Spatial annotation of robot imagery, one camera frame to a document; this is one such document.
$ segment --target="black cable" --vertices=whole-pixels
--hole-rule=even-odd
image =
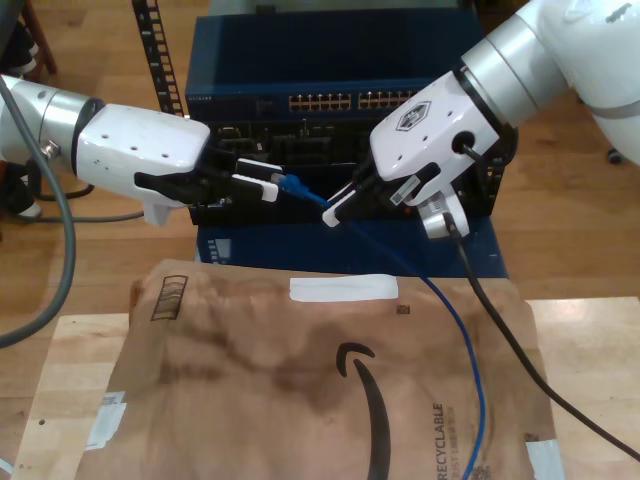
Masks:
[[[469,145],[462,145],[462,151],[467,156],[471,157],[471,159],[474,162],[479,163],[480,165],[486,168],[486,162],[484,161],[484,158],[482,157],[482,155],[480,155],[479,153],[476,153]]]
[[[509,330],[509,327],[500,316],[500,313],[498,313],[498,310],[496,310],[496,308],[493,306],[493,304],[489,300],[489,297],[487,297],[487,294],[485,293],[482,286],[480,285],[478,278],[473,273],[473,269],[469,264],[469,259],[464,249],[462,236],[460,235],[460,232],[458,232],[458,229],[453,223],[453,220],[449,215],[445,215],[445,220],[447,221],[447,227],[449,229],[451,238],[453,238],[457,246],[458,254],[460,256],[460,260],[462,261],[462,265],[464,266],[464,271],[467,275],[467,279],[469,280],[469,284],[471,285],[471,288],[473,289],[474,293],[478,297],[478,300],[480,300],[480,303],[482,303],[482,306],[485,308],[485,310],[487,311],[487,313],[489,314],[493,322],[496,324],[496,326],[498,327],[498,329],[500,330],[504,338],[507,340],[507,342],[509,343],[509,346],[514,351],[514,353],[518,357],[518,360],[520,360],[520,363],[525,368],[525,370],[527,371],[529,376],[532,378],[532,380],[535,382],[535,384],[538,385],[538,387],[540,387],[540,389],[544,393],[546,393],[551,400],[553,400],[562,408],[564,408],[568,413],[570,413],[575,418],[577,418],[580,422],[582,422],[584,425],[590,428],[593,432],[600,435],[602,438],[604,438],[606,441],[611,443],[613,446],[622,450],[624,453],[626,453],[631,458],[633,458],[636,462],[640,462],[640,453],[636,452],[633,448],[629,447],[626,443],[623,443],[621,440],[618,440],[616,437],[611,435],[605,429],[603,429],[602,427],[594,423],[586,415],[584,415],[577,408],[575,408],[573,405],[567,402],[564,398],[558,395],[555,392],[555,390],[553,390],[549,386],[549,384],[544,381],[542,376],[538,373],[536,368],[531,363],[531,360],[529,360],[529,357],[527,357],[527,354],[524,352],[524,350],[516,340],[516,337],[513,335],[511,330]]]
[[[75,192],[69,192],[69,193],[65,193],[64,196],[67,200],[73,200],[74,198],[81,198],[81,197],[85,197],[87,195],[89,195],[91,192],[93,192],[93,190],[96,187],[94,187],[93,185],[91,185],[90,183],[87,184],[86,188],[83,188],[82,190],[77,190]],[[56,201],[56,196],[55,195],[45,195],[43,193],[40,192],[36,192],[36,191],[31,191],[31,195],[33,195],[35,198],[37,198],[38,200],[42,200],[43,202],[55,202]]]
[[[11,117],[20,132],[20,135],[29,148],[31,157],[36,161],[38,167],[51,185],[51,189],[56,196],[56,203],[60,208],[61,221],[64,225],[64,261],[58,289],[56,290],[51,303],[49,303],[42,313],[40,313],[40,315],[38,315],[34,320],[13,330],[12,332],[0,335],[0,348],[5,348],[21,342],[25,338],[28,338],[38,332],[53,320],[58,312],[60,312],[62,305],[64,305],[64,302],[67,299],[67,295],[69,295],[69,290],[71,290],[71,284],[73,283],[73,272],[76,265],[76,234],[71,210],[69,209],[69,203],[64,196],[64,192],[49,166],[48,159],[40,151],[38,142],[33,137],[31,130],[29,130],[29,126],[22,116],[22,113],[20,112],[9,87],[7,87],[2,76],[0,76],[0,95],[4,100],[5,107],[11,114]]]

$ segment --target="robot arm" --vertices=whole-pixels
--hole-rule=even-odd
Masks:
[[[430,238],[448,234],[445,212],[466,235],[451,182],[570,87],[640,163],[640,1],[533,0],[461,60],[373,130],[370,161],[332,199],[328,225],[367,202],[404,203]]]
[[[145,219],[163,224],[172,208],[227,195],[273,202],[275,165],[207,150],[199,122],[3,77],[52,164],[82,181],[144,203]],[[200,162],[207,150],[218,168]],[[29,151],[0,100],[0,160],[24,164]]]
[[[533,0],[371,133],[371,154],[330,199],[335,226],[372,203],[416,207],[430,238],[444,214],[469,232],[452,182],[497,142],[574,87],[611,143],[640,163],[640,0]],[[169,209],[227,194],[275,201],[282,169],[208,151],[203,124],[6,78],[35,138],[81,180]],[[24,163],[26,146],[0,101],[0,159]]]

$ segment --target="white tape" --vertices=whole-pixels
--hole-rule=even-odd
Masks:
[[[102,406],[98,410],[98,415],[91,428],[89,440],[85,450],[96,450],[104,448],[113,434],[120,426],[120,421],[127,408],[126,403],[121,403],[124,392],[105,393],[102,398]]]
[[[296,302],[358,302],[398,298],[398,281],[391,275],[334,278],[292,278],[289,296]]]
[[[527,442],[527,451],[536,480],[565,480],[557,440]]]

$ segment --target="amazon package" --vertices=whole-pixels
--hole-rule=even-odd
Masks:
[[[534,480],[528,446],[555,439],[549,400],[466,281],[436,283],[482,375],[471,478]],[[529,306],[507,280],[483,283],[544,373]],[[457,480],[480,418],[462,334],[419,279],[177,261],[134,286],[108,392],[126,408],[79,479]]]

